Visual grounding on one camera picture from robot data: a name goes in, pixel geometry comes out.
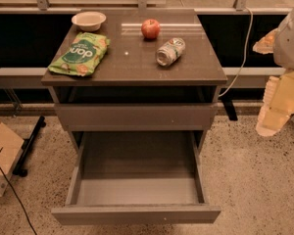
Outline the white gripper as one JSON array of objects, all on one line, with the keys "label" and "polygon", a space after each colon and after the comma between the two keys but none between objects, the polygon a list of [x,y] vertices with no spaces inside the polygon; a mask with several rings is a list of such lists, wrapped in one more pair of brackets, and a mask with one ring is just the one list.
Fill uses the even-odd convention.
[{"label": "white gripper", "polygon": [[[272,54],[275,63],[294,70],[294,8],[278,28],[271,30],[253,46],[259,54]],[[256,131],[269,137],[281,130],[294,114],[294,71],[271,76],[266,84]]]}]

